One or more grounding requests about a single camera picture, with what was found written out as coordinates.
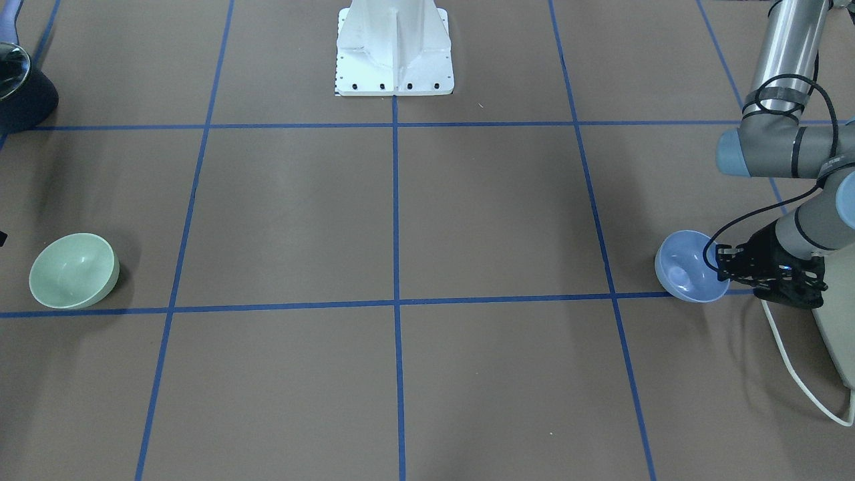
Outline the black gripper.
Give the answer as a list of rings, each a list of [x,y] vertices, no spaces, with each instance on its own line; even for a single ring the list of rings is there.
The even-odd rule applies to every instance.
[[[758,299],[797,309],[819,309],[828,289],[824,259],[791,255],[779,243],[773,223],[746,243],[715,245],[715,271],[719,281],[738,281],[749,285]]]

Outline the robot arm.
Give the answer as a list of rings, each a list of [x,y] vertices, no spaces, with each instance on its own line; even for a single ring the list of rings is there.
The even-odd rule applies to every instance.
[[[751,91],[736,129],[721,135],[717,167],[729,176],[812,180],[794,209],[737,246],[711,240],[708,266],[758,299],[816,309],[825,259],[853,244],[853,124],[842,123],[818,81],[832,1],[775,1],[767,13]]]

